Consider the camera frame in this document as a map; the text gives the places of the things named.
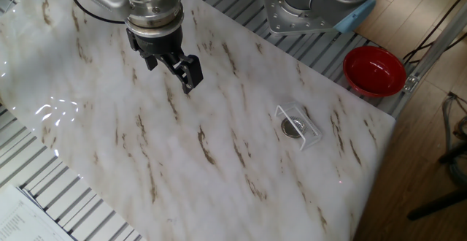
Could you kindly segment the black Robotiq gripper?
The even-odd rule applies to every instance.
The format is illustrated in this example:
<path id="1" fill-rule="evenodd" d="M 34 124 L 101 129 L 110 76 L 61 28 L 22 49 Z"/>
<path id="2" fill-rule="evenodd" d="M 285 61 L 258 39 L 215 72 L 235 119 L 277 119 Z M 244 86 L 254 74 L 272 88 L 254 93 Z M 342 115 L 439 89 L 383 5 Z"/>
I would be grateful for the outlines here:
<path id="1" fill-rule="evenodd" d="M 201 63 L 195 55 L 182 53 L 182 27 L 162 37 L 141 37 L 126 29 L 130 46 L 134 51 L 148 53 L 144 58 L 147 68 L 152 71 L 158 62 L 182 83 L 184 94 L 189 94 L 203 79 Z"/>

